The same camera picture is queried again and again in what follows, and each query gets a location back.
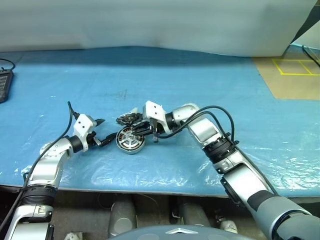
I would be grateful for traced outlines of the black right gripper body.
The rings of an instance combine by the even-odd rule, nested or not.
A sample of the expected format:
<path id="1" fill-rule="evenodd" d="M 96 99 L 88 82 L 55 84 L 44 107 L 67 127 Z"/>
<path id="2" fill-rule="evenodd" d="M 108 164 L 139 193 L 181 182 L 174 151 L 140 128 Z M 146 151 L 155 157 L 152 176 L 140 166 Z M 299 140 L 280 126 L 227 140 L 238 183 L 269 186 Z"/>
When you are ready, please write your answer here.
<path id="1" fill-rule="evenodd" d="M 158 136 L 163 133 L 163 126 L 154 118 L 149 119 L 149 130 L 146 135 Z"/>

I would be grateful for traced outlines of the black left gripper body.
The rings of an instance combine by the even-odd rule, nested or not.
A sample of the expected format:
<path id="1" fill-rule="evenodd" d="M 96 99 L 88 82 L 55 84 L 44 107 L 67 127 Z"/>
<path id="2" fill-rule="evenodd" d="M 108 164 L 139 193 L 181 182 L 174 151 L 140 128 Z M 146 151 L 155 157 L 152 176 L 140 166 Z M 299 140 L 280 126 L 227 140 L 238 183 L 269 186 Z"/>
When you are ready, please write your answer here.
<path id="1" fill-rule="evenodd" d="M 93 146 L 100 146 L 102 143 L 101 141 L 96 137 L 97 133 L 95 131 L 92 131 L 89 133 L 86 137 L 86 142 L 89 147 Z"/>

